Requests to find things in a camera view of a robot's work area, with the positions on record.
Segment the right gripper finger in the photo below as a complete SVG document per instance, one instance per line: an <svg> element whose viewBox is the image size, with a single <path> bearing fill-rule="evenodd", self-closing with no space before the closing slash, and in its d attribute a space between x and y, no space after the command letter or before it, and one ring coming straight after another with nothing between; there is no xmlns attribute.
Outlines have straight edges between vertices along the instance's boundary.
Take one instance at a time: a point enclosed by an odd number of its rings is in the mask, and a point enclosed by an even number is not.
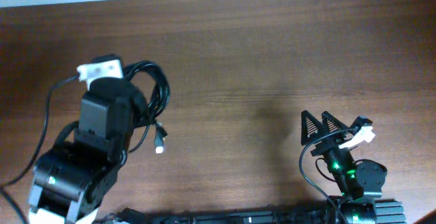
<svg viewBox="0 0 436 224"><path fill-rule="evenodd" d="M306 146L310 142L320 138L324 134L324 126L309 111L301 112L301 145Z"/></svg>
<svg viewBox="0 0 436 224"><path fill-rule="evenodd" d="M328 132L335 132L339 130L347 129L348 126L343 124L340 120L335 118L331 113L324 111L322 112L322 124L327 128Z"/></svg>

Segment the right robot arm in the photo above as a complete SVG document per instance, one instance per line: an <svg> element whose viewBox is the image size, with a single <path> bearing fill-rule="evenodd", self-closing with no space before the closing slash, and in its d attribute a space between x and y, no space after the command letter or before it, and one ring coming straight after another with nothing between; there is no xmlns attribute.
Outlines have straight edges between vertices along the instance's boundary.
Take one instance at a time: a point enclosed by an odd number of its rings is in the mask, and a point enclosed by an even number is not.
<svg viewBox="0 0 436 224"><path fill-rule="evenodd" d="M371 142L375 133L373 122L358 116L347 126L331 113L322 112L317 120L309 111L301 112L301 145L298 167L303 178L325 198L326 202L312 210L296 214L297 223L405 223L401 202L382 200L382 187L387 168L370 159L355 160L351 150L362 142ZM337 184L341 195L329 196L305 173L304 155L313 146L311 155L322 160Z"/></svg>

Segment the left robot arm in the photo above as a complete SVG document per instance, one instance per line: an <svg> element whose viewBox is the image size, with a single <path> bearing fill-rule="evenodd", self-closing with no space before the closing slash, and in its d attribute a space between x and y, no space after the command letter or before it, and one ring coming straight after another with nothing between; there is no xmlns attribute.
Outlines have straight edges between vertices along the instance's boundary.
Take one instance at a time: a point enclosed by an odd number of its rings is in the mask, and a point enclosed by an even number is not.
<svg viewBox="0 0 436 224"><path fill-rule="evenodd" d="M119 78L92 81L80 116L59 133L33 168L29 217L43 211L76 223L97 210L125 165L131 136L147 103L142 91Z"/></svg>

